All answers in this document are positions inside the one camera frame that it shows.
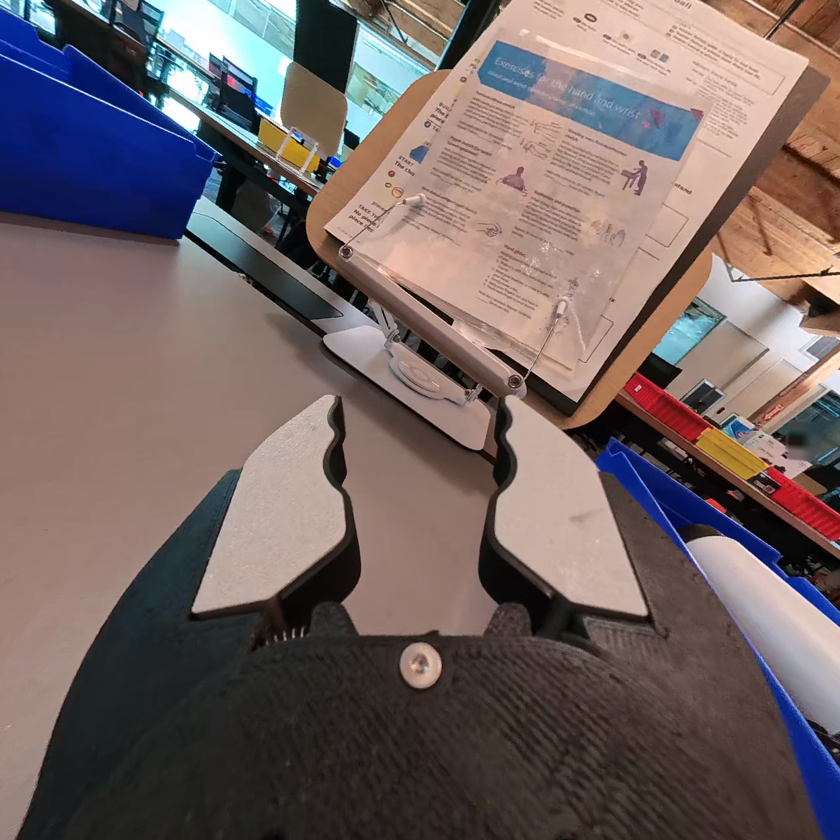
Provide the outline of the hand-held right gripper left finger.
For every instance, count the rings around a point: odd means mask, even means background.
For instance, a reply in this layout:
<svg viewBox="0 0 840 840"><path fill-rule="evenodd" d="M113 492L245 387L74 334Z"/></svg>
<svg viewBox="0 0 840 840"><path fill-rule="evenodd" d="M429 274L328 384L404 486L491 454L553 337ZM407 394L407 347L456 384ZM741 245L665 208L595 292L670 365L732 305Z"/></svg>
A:
<svg viewBox="0 0 840 840"><path fill-rule="evenodd" d="M192 616L263 613L276 629L310 624L361 577L342 399L325 395L247 458L198 585Z"/></svg>

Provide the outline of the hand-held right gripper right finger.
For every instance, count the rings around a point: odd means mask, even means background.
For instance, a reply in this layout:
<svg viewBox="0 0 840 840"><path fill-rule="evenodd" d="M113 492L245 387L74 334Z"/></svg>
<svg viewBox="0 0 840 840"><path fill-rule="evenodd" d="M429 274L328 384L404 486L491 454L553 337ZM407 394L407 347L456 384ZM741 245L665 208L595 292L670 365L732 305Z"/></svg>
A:
<svg viewBox="0 0 840 840"><path fill-rule="evenodd" d="M650 609L602 473L522 399L500 401L479 581L524 608L536 634L586 634L590 618L643 625Z"/></svg>

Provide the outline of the blue storage bin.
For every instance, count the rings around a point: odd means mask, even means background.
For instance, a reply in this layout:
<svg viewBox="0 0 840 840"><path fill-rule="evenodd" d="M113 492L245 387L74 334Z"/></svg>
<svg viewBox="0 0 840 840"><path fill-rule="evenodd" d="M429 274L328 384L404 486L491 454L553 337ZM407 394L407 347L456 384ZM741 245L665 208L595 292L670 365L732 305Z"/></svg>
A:
<svg viewBox="0 0 840 840"><path fill-rule="evenodd" d="M719 512L632 449L612 439L595 465L601 472L617 478L683 553L687 553L687 547L678 535L679 530L688 526L713 528L739 542L829 621L839 624L838 610L812 583L782 571L779 566L782 555L775 547ZM761 658L759 663L779 706L822 835L826 839L838 839L838 764L812 728L811 719L802 715L772 668Z"/></svg>
<svg viewBox="0 0 840 840"><path fill-rule="evenodd" d="M217 152L75 47L1 17L2 211L183 236Z"/></svg>

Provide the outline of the grey desk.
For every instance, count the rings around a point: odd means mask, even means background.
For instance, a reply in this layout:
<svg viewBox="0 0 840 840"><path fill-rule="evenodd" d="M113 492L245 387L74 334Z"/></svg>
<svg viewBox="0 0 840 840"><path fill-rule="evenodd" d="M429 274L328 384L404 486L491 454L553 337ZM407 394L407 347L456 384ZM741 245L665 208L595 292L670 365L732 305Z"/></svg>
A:
<svg viewBox="0 0 840 840"><path fill-rule="evenodd" d="M341 395L364 634L477 634L490 463L184 238L2 216L2 838L121 594L220 477Z"/></svg>

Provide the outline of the red bin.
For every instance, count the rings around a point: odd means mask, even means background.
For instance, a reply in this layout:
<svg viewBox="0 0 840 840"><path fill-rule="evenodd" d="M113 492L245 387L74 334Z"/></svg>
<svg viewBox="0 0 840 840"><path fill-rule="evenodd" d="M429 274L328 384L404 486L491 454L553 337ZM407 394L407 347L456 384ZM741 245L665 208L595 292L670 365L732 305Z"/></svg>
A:
<svg viewBox="0 0 840 840"><path fill-rule="evenodd" d="M712 429L711 423L703 416L638 372L627 381L624 392L647 414L692 444Z"/></svg>
<svg viewBox="0 0 840 840"><path fill-rule="evenodd" d="M779 470L768 467L764 474L777 485L770 493L772 502L787 510L804 524L831 542L839 540L839 513L817 499L810 491L786 477Z"/></svg>

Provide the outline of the flat yellow bin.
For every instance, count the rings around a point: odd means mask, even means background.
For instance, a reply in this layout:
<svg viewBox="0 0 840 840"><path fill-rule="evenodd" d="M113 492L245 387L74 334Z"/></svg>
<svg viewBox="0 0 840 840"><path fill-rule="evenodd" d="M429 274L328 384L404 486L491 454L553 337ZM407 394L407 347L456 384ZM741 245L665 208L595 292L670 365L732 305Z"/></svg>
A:
<svg viewBox="0 0 840 840"><path fill-rule="evenodd" d="M714 427L705 429L695 446L741 480L750 480L769 467L761 457Z"/></svg>

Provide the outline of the white roll in bin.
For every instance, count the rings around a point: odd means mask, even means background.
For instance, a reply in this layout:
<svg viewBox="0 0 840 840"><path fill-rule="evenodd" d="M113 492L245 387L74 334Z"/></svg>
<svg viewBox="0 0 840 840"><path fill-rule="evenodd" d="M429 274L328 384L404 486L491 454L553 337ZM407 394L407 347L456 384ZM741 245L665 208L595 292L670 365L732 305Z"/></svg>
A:
<svg viewBox="0 0 840 840"><path fill-rule="evenodd" d="M838 736L838 625L735 539L700 524L679 536L802 715Z"/></svg>

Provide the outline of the wooden document stand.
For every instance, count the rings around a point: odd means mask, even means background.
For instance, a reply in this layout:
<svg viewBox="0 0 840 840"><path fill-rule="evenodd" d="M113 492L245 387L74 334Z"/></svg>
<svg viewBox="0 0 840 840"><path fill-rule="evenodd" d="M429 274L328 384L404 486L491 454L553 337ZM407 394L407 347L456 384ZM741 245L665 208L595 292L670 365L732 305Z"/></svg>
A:
<svg viewBox="0 0 840 840"><path fill-rule="evenodd" d="M369 299L375 299L375 292L379 288L368 280L357 283L352 272L342 266L340 249L343 242L339 236L330 234L326 226L342 212L373 175L415 117L422 114L432 100L438 99L438 91L449 75L450 70L436 70L415 81L360 143L332 180L321 189L308 211L308 240L318 257L335 268ZM781 151L783 142L806 119L808 112L827 89L829 81L828 76L813 67L806 68L782 104L779 114L756 143L741 171L710 211L699 233L678 257L675 267L652 292L649 302L644 304L628 328L627 337L608 358L585 397L572 403L569 398L558 393L549 396L550 388L546 385L531 385L525 398L526 404L557 428L568 431L595 420L618 396L623 395L625 383L664 336L667 327L707 281L712 267L712 237L745 198L748 189L770 166L774 156Z"/></svg>

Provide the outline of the printed sheet blue banner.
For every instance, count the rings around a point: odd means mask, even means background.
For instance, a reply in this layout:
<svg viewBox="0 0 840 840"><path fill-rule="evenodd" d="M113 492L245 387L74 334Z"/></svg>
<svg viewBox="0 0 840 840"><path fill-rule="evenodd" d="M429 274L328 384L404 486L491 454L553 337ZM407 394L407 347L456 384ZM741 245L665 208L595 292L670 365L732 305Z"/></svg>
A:
<svg viewBox="0 0 840 840"><path fill-rule="evenodd" d="M503 28L361 255L569 377L688 161L707 103Z"/></svg>

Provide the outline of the cream rounded board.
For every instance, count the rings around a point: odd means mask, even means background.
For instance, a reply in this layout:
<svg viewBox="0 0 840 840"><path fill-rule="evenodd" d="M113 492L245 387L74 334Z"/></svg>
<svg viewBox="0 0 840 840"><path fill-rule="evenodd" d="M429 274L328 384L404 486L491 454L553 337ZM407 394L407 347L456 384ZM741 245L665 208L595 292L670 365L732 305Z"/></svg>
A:
<svg viewBox="0 0 840 840"><path fill-rule="evenodd" d="M306 134L318 145L323 159L339 156L348 115L344 94L293 61L285 75L280 101L280 122L287 129Z"/></svg>

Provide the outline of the black panel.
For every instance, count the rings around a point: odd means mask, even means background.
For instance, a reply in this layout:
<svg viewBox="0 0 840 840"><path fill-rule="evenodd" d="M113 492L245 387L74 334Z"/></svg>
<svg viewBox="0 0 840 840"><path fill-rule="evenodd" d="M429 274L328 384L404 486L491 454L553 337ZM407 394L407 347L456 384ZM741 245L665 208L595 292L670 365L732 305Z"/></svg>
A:
<svg viewBox="0 0 840 840"><path fill-rule="evenodd" d="M358 22L329 1L297 1L293 60L336 89L347 86Z"/></svg>

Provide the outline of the black pole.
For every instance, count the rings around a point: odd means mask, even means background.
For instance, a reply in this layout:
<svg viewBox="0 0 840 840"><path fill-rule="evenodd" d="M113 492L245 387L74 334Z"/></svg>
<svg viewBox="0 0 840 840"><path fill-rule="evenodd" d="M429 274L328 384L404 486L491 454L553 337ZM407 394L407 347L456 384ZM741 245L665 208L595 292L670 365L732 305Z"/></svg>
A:
<svg viewBox="0 0 840 840"><path fill-rule="evenodd" d="M447 42L436 70L451 70L487 29L501 8L502 1L467 1L455 30Z"/></svg>

